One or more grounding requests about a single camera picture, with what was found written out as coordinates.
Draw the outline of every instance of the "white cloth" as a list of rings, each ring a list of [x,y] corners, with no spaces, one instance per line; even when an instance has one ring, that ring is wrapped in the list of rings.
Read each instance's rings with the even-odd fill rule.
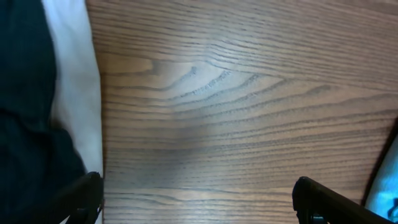
[[[396,206],[394,205],[395,200],[398,200],[397,138],[392,143],[373,181],[371,191],[366,199],[366,208],[381,217],[396,222],[398,217],[388,216],[388,211],[391,211]]]
[[[69,132],[86,171],[103,176],[100,73],[85,1],[42,3],[57,63],[52,120]]]

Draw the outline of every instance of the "wooden table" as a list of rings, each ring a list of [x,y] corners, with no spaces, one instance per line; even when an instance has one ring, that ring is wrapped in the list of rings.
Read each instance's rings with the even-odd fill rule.
[[[298,223],[360,202],[398,115],[394,1],[91,0],[105,223]]]

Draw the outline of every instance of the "light blue fabric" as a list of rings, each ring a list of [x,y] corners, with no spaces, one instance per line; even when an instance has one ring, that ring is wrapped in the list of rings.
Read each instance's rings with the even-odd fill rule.
[[[392,143],[374,179],[366,208],[398,222],[398,139]]]

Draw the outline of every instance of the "dark clothing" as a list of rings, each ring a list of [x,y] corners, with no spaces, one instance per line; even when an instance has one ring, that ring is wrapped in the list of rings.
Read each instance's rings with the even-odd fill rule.
[[[68,133],[49,126],[56,72],[41,1],[0,0],[0,219],[85,174]]]

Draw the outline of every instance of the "wood grain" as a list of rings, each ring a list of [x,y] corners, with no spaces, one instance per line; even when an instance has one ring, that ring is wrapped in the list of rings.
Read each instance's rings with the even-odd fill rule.
[[[297,223],[360,202],[398,115],[397,1],[88,2],[105,223]]]

